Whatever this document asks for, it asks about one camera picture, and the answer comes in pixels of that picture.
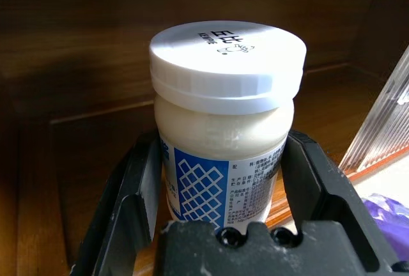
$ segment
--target purple plastic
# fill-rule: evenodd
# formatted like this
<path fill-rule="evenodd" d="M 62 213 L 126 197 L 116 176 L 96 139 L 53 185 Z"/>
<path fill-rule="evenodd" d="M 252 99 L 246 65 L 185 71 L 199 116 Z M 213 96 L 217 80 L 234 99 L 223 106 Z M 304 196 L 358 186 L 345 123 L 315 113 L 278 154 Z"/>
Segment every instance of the purple plastic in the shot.
<path fill-rule="evenodd" d="M 363 201 L 399 260 L 409 260 L 409 208 L 380 194 Z"/>

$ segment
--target wooden cabinet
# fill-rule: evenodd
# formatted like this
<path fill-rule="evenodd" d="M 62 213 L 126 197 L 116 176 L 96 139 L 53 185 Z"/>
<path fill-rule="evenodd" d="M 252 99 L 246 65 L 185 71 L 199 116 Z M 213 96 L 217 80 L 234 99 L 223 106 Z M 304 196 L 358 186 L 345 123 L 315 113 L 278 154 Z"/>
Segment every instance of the wooden cabinet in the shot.
<path fill-rule="evenodd" d="M 155 128 L 149 40 L 214 19 L 304 40 L 293 127 L 335 162 L 409 42 L 408 0 L 0 0 L 1 275 L 69 274 L 108 175 Z M 279 179 L 267 223 L 288 216 Z"/>

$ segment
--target plastic jar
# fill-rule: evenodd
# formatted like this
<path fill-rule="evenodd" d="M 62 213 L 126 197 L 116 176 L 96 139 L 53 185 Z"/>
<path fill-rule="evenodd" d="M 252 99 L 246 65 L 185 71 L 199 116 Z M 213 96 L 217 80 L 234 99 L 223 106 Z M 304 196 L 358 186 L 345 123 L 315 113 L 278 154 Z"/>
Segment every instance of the plastic jar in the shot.
<path fill-rule="evenodd" d="M 175 220 L 264 222 L 305 59 L 295 35 L 250 22 L 184 24 L 150 44 L 155 119 Z"/>

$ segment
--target white surface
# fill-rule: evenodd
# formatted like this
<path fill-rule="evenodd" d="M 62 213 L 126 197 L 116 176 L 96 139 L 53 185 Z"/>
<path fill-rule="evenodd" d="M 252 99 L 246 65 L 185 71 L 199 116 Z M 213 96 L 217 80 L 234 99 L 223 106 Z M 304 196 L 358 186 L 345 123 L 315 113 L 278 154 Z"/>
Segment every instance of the white surface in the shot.
<path fill-rule="evenodd" d="M 354 183 L 358 195 L 368 197 L 378 193 L 395 199 L 401 204 L 409 207 L 409 155 L 402 156 L 391 164 L 379 168 L 369 177 Z M 293 233 L 297 233 L 293 220 L 282 225 Z"/>
<path fill-rule="evenodd" d="M 282 29 L 252 22 L 195 22 L 150 44 L 155 91 L 180 107 L 242 115 L 272 110 L 298 93 L 306 47 Z"/>

